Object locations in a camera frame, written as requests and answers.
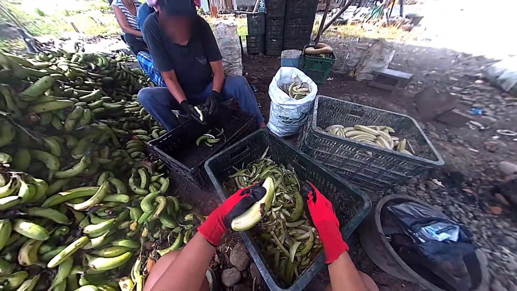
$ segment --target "plaid fabric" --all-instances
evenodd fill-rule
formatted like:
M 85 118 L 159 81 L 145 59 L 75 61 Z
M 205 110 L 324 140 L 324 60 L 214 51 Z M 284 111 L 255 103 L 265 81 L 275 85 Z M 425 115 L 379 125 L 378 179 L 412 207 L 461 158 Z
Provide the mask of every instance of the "plaid fabric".
M 150 53 L 141 51 L 138 53 L 136 58 L 138 59 L 138 62 L 140 63 L 140 66 L 142 67 L 146 75 L 149 76 L 151 81 L 156 86 L 167 87 L 167 85 L 165 85 L 165 81 L 163 80 L 160 71 L 156 70 L 153 64 L 153 58 L 151 57 Z

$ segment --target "black t-shirt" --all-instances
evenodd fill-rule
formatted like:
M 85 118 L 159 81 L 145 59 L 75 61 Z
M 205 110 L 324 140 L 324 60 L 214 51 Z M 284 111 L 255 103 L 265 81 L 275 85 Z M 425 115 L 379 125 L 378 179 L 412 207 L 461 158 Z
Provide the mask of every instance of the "black t-shirt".
M 162 32 L 158 13 L 147 17 L 142 32 L 154 66 L 160 72 L 174 70 L 186 95 L 200 93 L 212 82 L 210 62 L 219 61 L 222 56 L 210 25 L 201 16 L 194 20 L 192 36 L 186 46 L 173 43 Z

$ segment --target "person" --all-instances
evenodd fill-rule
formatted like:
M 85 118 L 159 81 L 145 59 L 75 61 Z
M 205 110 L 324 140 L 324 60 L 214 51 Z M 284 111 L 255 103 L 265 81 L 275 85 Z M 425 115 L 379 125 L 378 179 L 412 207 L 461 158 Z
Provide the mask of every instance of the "person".
M 162 256 L 150 271 L 143 291 L 210 290 L 205 273 L 216 247 L 232 219 L 265 195 L 263 183 L 238 190 L 208 216 L 181 251 Z M 310 182 L 302 183 L 300 193 L 308 198 L 307 206 L 323 244 L 330 275 L 325 291 L 378 291 L 373 280 L 359 272 L 350 259 L 330 201 Z
M 136 19 L 140 5 L 138 0 L 113 0 L 111 4 L 118 25 L 124 32 L 123 40 L 135 55 L 148 49 Z
M 136 12 L 136 19 L 138 20 L 138 26 L 140 27 L 140 30 L 144 30 L 144 23 L 147 17 L 149 17 L 150 14 L 160 11 L 160 6 L 158 5 L 157 0 L 146 0 L 145 3 L 143 3 L 138 11 Z M 166 87 L 165 81 L 163 80 L 163 77 L 158 71 L 154 65 L 153 57 L 151 54 L 147 51 L 141 51 L 136 55 L 136 59 L 138 60 L 138 63 L 140 64 L 140 67 L 144 70 L 144 73 L 151 79 L 151 81 L 158 87 Z
M 143 88 L 138 101 L 168 130 L 179 125 L 172 110 L 204 123 L 194 106 L 216 115 L 220 102 L 233 98 L 266 127 L 253 90 L 243 76 L 224 76 L 222 56 L 210 25 L 192 0 L 158 0 L 160 11 L 144 22 L 143 34 L 155 68 L 166 86 Z

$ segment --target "work glove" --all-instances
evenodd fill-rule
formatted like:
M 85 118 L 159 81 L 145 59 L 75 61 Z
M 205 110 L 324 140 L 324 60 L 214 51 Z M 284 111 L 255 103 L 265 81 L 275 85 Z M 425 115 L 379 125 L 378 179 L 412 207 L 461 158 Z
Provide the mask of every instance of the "work glove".
M 330 264 L 348 251 L 348 245 L 339 231 L 338 218 L 330 201 L 311 182 L 302 182 L 300 194 L 309 199 L 307 206 L 325 250 L 325 263 Z
M 203 125 L 206 124 L 206 121 L 205 121 L 204 117 L 202 117 L 203 113 L 200 113 L 201 111 L 197 112 L 194 109 L 194 106 L 190 105 L 187 100 L 183 100 L 180 103 L 180 106 L 181 106 L 182 110 L 186 114 L 188 114 L 190 119 L 194 119 L 194 120 L 196 120 L 197 122 L 199 122 L 199 123 L 201 123 Z
M 208 115 L 217 115 L 219 109 L 219 100 L 222 98 L 222 94 L 212 90 L 212 93 L 206 98 L 204 107 L 208 109 Z
M 260 180 L 253 186 L 242 188 L 228 197 L 197 230 L 213 246 L 218 246 L 225 230 L 231 227 L 232 220 L 266 195 L 266 189 L 262 187 L 264 181 Z

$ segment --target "plastic crate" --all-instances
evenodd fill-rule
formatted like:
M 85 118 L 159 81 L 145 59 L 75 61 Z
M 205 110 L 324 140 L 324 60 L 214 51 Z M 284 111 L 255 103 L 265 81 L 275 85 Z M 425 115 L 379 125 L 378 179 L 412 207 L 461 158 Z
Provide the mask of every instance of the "plastic crate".
M 217 117 L 207 116 L 207 125 L 187 121 L 148 142 L 148 150 L 157 155 L 170 171 L 184 177 L 197 187 L 204 188 L 209 183 L 203 169 L 206 160 L 252 133 L 257 127 L 254 115 L 226 106 L 220 106 L 219 110 Z M 212 147 L 205 145 L 204 142 L 196 146 L 197 138 L 209 130 L 211 134 L 216 135 L 215 128 L 224 129 L 226 142 L 214 143 Z
M 266 0 L 266 15 L 284 17 L 285 0 Z
M 336 56 L 334 53 L 330 54 L 330 58 L 306 55 L 305 49 L 307 47 L 314 46 L 303 47 L 301 71 L 304 72 L 305 75 L 309 76 L 309 78 L 314 82 L 323 84 L 327 81 L 327 78 L 332 71 L 332 66 L 336 62 Z
M 281 38 L 284 35 L 283 17 L 266 17 L 266 37 Z
M 266 33 L 266 13 L 248 13 L 248 34 L 262 35 Z
M 280 55 L 282 53 L 282 38 L 266 38 L 266 54 Z
M 205 169 L 222 200 L 229 197 L 229 193 L 223 187 L 223 182 L 235 172 L 234 167 L 241 168 L 260 158 L 267 147 L 269 147 L 268 155 L 276 163 L 293 166 L 300 180 L 309 180 L 314 183 L 332 202 L 344 238 L 347 238 L 356 229 L 370 211 L 371 202 L 364 192 L 266 129 L 255 131 L 206 162 Z M 272 291 L 301 291 L 325 266 L 325 254 L 322 250 L 315 262 L 300 274 L 300 277 L 291 286 L 280 286 L 273 276 L 274 273 L 266 264 L 260 248 L 250 237 L 250 233 L 242 232 L 242 237 L 262 277 Z
M 297 18 L 285 19 L 283 50 L 302 50 L 311 42 L 312 23 L 310 20 Z
M 416 154 L 410 156 L 381 149 L 317 128 L 326 128 L 333 124 L 345 127 L 355 124 L 388 125 L 395 130 L 395 136 L 406 138 L 410 142 Z M 430 168 L 444 164 L 440 154 L 413 118 L 322 95 L 316 96 L 313 113 L 298 139 L 298 147 L 367 192 L 387 190 Z
M 285 5 L 285 18 L 301 18 L 311 25 L 314 24 L 318 0 L 287 0 Z
M 263 53 L 266 49 L 266 37 L 264 35 L 247 35 L 246 49 L 249 54 Z

